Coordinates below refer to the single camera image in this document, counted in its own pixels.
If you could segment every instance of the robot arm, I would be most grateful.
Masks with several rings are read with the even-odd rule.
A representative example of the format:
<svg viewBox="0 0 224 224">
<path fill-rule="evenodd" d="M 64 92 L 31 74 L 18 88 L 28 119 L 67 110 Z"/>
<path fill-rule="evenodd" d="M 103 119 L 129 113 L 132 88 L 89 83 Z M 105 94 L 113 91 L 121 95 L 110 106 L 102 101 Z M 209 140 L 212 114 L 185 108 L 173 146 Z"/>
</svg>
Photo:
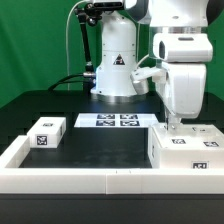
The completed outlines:
<svg viewBox="0 0 224 224">
<path fill-rule="evenodd" d="M 196 118 L 200 113 L 206 80 L 203 63 L 210 61 L 213 53 L 203 33 L 208 25 L 207 4 L 208 0 L 140 0 L 128 10 L 133 18 L 150 26 L 150 57 L 157 60 L 161 72 L 148 73 L 148 77 L 153 77 L 165 105 L 167 123 Z M 134 85 L 139 77 L 146 77 L 141 69 L 132 72 Z"/>
</svg>

